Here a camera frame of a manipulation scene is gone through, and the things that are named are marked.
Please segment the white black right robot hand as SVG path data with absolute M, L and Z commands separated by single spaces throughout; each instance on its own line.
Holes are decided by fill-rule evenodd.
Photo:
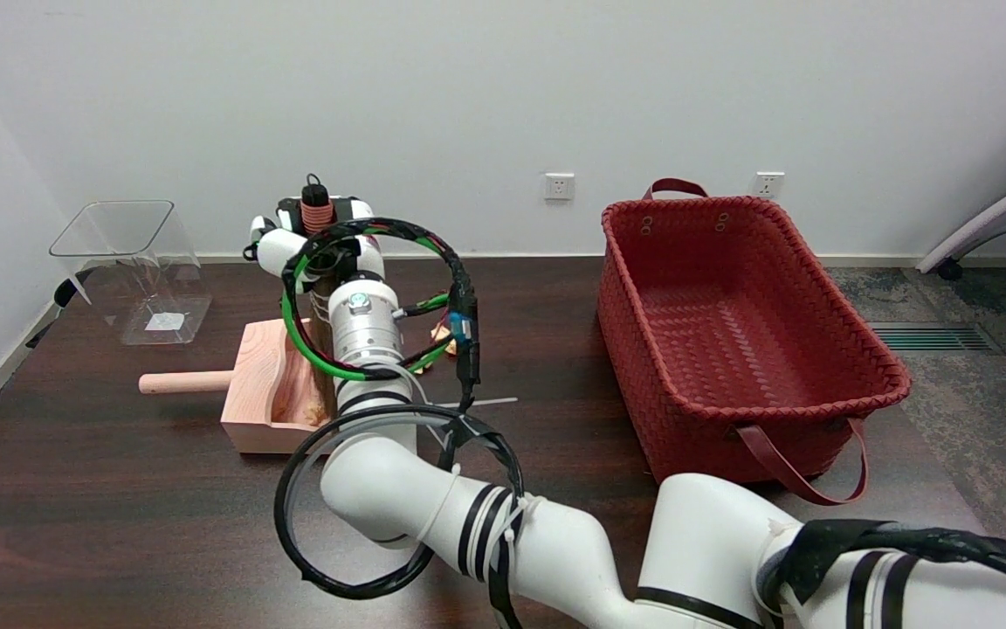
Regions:
M 372 208 L 356 197 L 331 197 L 333 220 L 371 218 Z M 284 197 L 277 203 L 274 218 L 258 216 L 252 220 L 252 243 L 244 248 L 247 261 L 256 261 L 276 278 L 282 276 L 285 263 L 299 253 L 307 231 L 302 223 L 302 199 Z M 375 235 L 355 235 L 333 243 L 310 263 L 305 282 L 331 276 L 333 287 L 355 279 L 386 279 L 384 258 Z

